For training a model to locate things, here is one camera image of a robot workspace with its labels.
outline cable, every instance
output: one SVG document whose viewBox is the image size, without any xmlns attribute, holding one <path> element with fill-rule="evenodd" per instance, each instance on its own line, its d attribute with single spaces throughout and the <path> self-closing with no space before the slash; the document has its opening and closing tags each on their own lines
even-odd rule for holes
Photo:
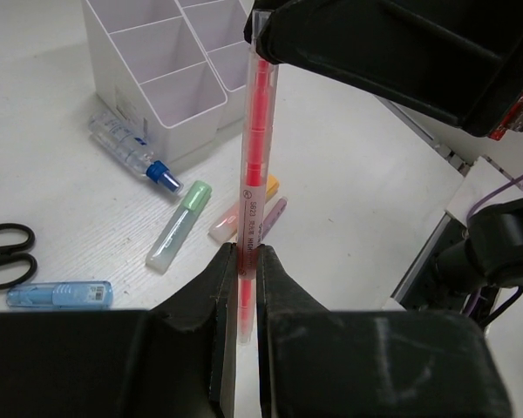
<svg viewBox="0 0 523 418">
<path fill-rule="evenodd" d="M 523 182 L 523 174 L 521 174 L 518 178 L 513 179 L 505 183 L 503 186 L 497 188 L 493 192 L 487 194 L 484 198 L 479 200 L 477 203 L 475 203 L 471 209 L 469 210 L 469 213 L 467 213 L 467 227 L 469 226 L 469 220 L 471 219 L 471 216 L 474 215 L 477 210 L 484 205 L 488 200 L 492 199 L 494 196 L 502 193 L 504 190 L 509 189 L 512 185 L 517 185 L 520 181 Z M 469 299 L 465 305 L 465 308 L 461 312 L 465 316 L 471 315 L 474 308 L 477 306 L 477 303 L 479 303 L 480 299 L 480 289 L 475 290 L 471 295 L 469 296 Z"/>
<path fill-rule="evenodd" d="M 496 309 L 494 312 L 490 313 L 486 318 L 484 318 L 481 322 L 479 322 L 479 326 L 481 328 L 488 327 L 495 319 L 497 319 L 500 315 L 502 315 L 507 308 L 509 308 L 511 305 L 515 303 L 517 299 L 521 297 L 523 294 L 523 286 L 518 286 L 517 290 L 513 294 L 511 298 L 506 300 L 504 303 L 502 303 L 498 309 Z"/>
</svg>

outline table surface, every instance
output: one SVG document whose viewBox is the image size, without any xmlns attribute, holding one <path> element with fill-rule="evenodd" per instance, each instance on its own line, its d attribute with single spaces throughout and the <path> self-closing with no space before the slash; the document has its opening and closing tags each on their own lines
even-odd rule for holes
<svg viewBox="0 0 523 418">
<path fill-rule="evenodd" d="M 161 276 L 144 260 L 176 201 L 88 138 L 102 106 L 78 0 L 0 0 L 0 222 L 35 231 L 35 281 L 109 280 L 116 308 L 151 308 L 217 251 L 207 229 L 237 199 L 241 126 L 172 166 L 214 192 Z M 462 181 L 371 95 L 287 66 L 270 171 L 289 205 L 266 243 L 331 309 L 380 308 Z M 237 356 L 236 416 L 259 416 L 255 341 Z"/>
</svg>

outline red pen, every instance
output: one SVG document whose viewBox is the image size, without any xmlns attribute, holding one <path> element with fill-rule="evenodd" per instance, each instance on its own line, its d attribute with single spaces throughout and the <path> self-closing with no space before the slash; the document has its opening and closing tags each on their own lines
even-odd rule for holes
<svg viewBox="0 0 523 418">
<path fill-rule="evenodd" d="M 263 207 L 273 134 L 276 65 L 255 52 L 255 39 L 271 12 L 252 11 L 252 44 L 248 62 L 246 115 L 242 132 L 240 211 L 238 223 L 238 335 L 246 343 L 252 334 L 255 307 L 257 247 L 262 242 Z"/>
</svg>

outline purple pen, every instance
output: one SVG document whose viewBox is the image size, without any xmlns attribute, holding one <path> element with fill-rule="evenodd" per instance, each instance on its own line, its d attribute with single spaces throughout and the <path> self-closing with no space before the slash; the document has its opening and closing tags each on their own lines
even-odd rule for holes
<svg viewBox="0 0 523 418">
<path fill-rule="evenodd" d="M 271 209 L 268 216 L 263 220 L 263 233 L 261 234 L 261 240 L 266 237 L 268 232 L 271 231 L 271 228 L 273 228 L 273 225 L 275 225 L 275 222 L 277 222 L 281 217 L 281 214 L 285 212 L 285 207 L 287 207 L 287 198 L 280 198 L 277 203 L 275 203 L 273 209 Z"/>
</svg>

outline storage box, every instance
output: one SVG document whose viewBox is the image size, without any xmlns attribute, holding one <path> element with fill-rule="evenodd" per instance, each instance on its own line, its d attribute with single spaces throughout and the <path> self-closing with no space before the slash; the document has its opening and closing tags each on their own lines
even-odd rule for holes
<svg viewBox="0 0 523 418">
<path fill-rule="evenodd" d="M 165 162 L 244 112 L 239 0 L 82 0 L 97 93 Z"/>
</svg>

